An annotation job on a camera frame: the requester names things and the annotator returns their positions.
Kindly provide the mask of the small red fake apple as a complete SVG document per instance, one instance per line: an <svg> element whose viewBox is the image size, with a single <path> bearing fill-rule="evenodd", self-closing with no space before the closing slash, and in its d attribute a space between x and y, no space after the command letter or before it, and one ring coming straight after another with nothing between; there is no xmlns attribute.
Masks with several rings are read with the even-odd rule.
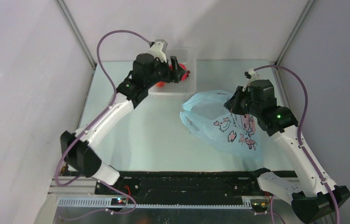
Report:
<svg viewBox="0 0 350 224"><path fill-rule="evenodd" d="M184 74L187 72L186 66L185 66L184 64L182 64L182 63L179 63L178 68L181 68L182 70L184 70L184 72L183 72ZM170 70L174 70L172 64L169 65L169 69L170 69Z"/></svg>

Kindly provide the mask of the orange fake peach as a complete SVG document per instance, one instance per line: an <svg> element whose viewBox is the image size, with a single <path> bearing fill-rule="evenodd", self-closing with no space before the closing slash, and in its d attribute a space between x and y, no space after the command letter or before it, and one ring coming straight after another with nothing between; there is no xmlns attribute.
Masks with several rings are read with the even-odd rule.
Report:
<svg viewBox="0 0 350 224"><path fill-rule="evenodd" d="M158 88L162 88L162 87L164 87L166 85L166 82L158 82L157 84L156 84L156 86L158 87Z"/></svg>

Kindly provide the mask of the light blue plastic bag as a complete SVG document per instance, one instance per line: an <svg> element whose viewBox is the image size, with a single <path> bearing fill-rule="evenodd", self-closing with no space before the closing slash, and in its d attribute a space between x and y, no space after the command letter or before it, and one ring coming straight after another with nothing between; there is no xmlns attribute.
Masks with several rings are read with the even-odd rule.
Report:
<svg viewBox="0 0 350 224"><path fill-rule="evenodd" d="M216 150L262 162L256 120L225 108L232 93L223 90L195 93L182 104L180 119L189 132Z"/></svg>

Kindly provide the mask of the red fake grape bunch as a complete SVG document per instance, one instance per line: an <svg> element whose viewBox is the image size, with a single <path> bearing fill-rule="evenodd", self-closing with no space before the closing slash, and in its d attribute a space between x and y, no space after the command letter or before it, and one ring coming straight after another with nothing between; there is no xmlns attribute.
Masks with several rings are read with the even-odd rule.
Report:
<svg viewBox="0 0 350 224"><path fill-rule="evenodd" d="M181 80L180 81L185 81L188 77L189 77L189 74L190 74L190 71L189 70L187 70L184 74L183 74L183 76L182 76L182 78L181 78Z"/></svg>

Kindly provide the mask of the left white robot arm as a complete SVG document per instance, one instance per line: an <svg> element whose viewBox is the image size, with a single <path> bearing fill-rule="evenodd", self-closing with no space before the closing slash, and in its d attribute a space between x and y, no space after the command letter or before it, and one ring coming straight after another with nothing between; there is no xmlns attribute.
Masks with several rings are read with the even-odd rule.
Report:
<svg viewBox="0 0 350 224"><path fill-rule="evenodd" d="M182 82L189 73L175 56L165 62L149 53L139 54L133 61L132 70L114 89L109 105L85 127L61 134L61 160L83 176L105 183L112 194L121 193L124 181L119 178L119 171L101 160L95 152L96 147L125 115L148 96L151 87L159 82Z"/></svg>

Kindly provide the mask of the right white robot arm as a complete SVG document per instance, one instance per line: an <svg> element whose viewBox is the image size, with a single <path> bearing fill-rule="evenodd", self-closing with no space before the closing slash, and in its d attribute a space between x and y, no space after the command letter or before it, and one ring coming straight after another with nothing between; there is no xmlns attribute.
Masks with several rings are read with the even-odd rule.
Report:
<svg viewBox="0 0 350 224"><path fill-rule="evenodd" d="M254 116L260 128L279 145L299 180L298 184L292 183L267 168L260 168L251 173L249 191L254 195L269 192L287 202L305 224L331 213L339 222L339 208L350 198L350 191L338 185L320 165L292 111L277 104L270 80L238 86L224 107L235 115Z"/></svg>

